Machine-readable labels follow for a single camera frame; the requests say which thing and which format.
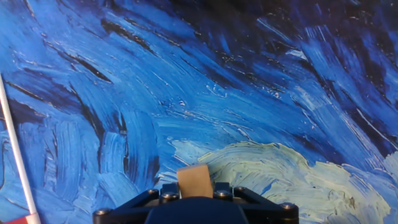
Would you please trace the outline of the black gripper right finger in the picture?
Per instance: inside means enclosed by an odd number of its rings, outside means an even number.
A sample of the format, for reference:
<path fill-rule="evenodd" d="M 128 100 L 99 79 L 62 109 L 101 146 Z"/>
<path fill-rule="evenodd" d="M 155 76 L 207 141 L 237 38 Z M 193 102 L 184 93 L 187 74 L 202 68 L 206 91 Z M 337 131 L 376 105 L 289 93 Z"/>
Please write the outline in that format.
<path fill-rule="evenodd" d="M 248 223 L 299 224 L 299 207 L 296 204 L 274 203 L 247 187 L 232 187 L 228 182 L 215 182 L 213 198 L 237 205 Z"/>

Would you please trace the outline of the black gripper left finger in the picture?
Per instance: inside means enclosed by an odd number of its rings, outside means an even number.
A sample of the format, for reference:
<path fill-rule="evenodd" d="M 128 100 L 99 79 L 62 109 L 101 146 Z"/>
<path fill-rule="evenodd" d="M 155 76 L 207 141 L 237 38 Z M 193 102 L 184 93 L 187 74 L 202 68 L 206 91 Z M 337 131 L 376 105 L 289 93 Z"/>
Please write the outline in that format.
<path fill-rule="evenodd" d="M 117 208 L 97 209 L 93 212 L 93 224 L 144 224 L 154 208 L 179 198 L 178 182 L 163 184 L 160 190 L 143 191 L 143 193 Z"/>

